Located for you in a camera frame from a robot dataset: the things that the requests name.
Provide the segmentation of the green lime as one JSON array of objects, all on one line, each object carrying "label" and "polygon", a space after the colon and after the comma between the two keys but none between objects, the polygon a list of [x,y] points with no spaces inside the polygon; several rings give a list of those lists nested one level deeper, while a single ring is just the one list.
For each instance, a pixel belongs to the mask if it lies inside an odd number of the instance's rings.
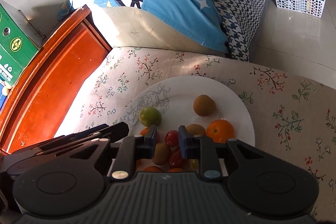
[{"label": "green lime", "polygon": [[189,170],[198,171],[199,170],[199,161],[197,159],[189,160]]},{"label": "green lime", "polygon": [[161,113],[154,107],[146,107],[139,114],[139,121],[145,126],[159,126],[162,121]]}]

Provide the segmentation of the white floral plate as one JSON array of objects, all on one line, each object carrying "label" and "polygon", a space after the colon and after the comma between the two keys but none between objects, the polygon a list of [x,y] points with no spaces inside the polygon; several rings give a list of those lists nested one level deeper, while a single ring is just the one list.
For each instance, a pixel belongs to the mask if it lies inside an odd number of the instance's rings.
[{"label": "white floral plate", "polygon": [[[194,100],[201,94],[215,101],[217,109],[214,114],[200,117],[194,112]],[[179,76],[147,88],[131,101],[121,116],[131,135],[137,135],[144,129],[138,116],[146,107],[154,107],[161,113],[162,122],[158,127],[160,143],[164,142],[170,130],[177,130],[181,125],[199,124],[207,128],[214,120],[225,119],[233,125],[237,139],[255,145],[255,131],[246,106],[230,88],[216,80]]]}]

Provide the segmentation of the red cherry tomato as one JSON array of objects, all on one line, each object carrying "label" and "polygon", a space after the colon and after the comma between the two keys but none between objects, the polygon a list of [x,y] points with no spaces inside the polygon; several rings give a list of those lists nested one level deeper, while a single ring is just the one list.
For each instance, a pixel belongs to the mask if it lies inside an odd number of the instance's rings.
[{"label": "red cherry tomato", "polygon": [[177,130],[169,131],[165,136],[165,144],[169,147],[179,146],[179,136]]},{"label": "red cherry tomato", "polygon": [[169,159],[169,165],[171,168],[181,168],[181,169],[186,169],[189,164],[188,159],[184,159],[182,157],[181,150],[178,148],[174,150]]}]

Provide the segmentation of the red wooden cabinet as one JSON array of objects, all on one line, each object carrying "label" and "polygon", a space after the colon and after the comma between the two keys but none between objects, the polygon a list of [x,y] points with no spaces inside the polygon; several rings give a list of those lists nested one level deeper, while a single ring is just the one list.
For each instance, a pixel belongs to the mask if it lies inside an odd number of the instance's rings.
[{"label": "red wooden cabinet", "polygon": [[12,153],[53,138],[83,82],[111,49],[87,6],[64,20],[7,97],[1,110],[1,150]]}]

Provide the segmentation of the orange tangerine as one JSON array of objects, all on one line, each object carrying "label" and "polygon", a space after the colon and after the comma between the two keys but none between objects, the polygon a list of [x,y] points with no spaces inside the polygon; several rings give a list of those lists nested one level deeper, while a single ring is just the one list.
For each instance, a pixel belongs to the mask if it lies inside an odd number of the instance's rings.
[{"label": "orange tangerine", "polygon": [[168,170],[168,173],[177,173],[177,172],[184,172],[183,168],[172,168]]},{"label": "orange tangerine", "polygon": [[164,170],[158,166],[148,166],[144,170],[144,172],[164,172]]},{"label": "orange tangerine", "polygon": [[149,131],[149,128],[146,127],[139,134],[142,135],[142,136],[145,136],[148,133],[148,131]]},{"label": "orange tangerine", "polygon": [[209,124],[206,136],[215,143],[225,143],[228,139],[235,138],[236,133],[233,125],[225,119],[217,119]]}]

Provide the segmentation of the green cardboard box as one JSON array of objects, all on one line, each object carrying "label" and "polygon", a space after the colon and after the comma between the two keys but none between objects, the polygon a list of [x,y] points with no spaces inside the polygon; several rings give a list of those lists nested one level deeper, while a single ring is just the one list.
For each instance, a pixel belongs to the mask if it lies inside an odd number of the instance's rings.
[{"label": "green cardboard box", "polygon": [[24,13],[1,0],[1,79],[14,86],[43,44]]}]

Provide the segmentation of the brown kiwi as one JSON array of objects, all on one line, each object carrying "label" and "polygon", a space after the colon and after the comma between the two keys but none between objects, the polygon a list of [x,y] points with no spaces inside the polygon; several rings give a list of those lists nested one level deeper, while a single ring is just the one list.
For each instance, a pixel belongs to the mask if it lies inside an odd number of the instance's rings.
[{"label": "brown kiwi", "polygon": [[194,112],[201,116],[206,117],[212,115],[217,107],[215,101],[206,94],[201,94],[195,98],[193,103]]},{"label": "brown kiwi", "polygon": [[206,135],[206,130],[199,124],[189,124],[186,126],[189,135]]},{"label": "brown kiwi", "polygon": [[158,143],[155,146],[153,163],[156,165],[165,165],[170,158],[171,149],[165,143]]}]

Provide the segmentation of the white perforated plastic basket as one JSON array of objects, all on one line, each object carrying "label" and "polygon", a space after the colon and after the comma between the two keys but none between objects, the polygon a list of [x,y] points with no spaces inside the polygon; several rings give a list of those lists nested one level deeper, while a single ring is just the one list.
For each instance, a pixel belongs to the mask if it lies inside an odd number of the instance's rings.
[{"label": "white perforated plastic basket", "polygon": [[279,9],[296,11],[320,18],[326,0],[275,0],[275,2]]}]

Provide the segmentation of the cream round objects on cabinet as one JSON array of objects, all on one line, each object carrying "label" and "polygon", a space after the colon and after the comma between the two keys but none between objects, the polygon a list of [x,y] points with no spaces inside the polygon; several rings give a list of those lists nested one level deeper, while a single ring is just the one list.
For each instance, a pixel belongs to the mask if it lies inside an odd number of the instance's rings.
[{"label": "cream round objects on cabinet", "polygon": [[7,97],[9,95],[9,92],[11,91],[12,86],[11,85],[4,85],[2,88],[2,95]]}]

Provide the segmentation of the brown kiwi front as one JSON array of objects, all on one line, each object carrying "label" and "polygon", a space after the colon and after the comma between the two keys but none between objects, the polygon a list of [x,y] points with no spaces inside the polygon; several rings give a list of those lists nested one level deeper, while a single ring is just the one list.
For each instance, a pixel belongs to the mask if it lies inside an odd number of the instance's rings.
[{"label": "brown kiwi front", "polygon": [[155,146],[153,163],[156,165],[165,165],[170,158],[171,149],[165,143],[158,143]]}]

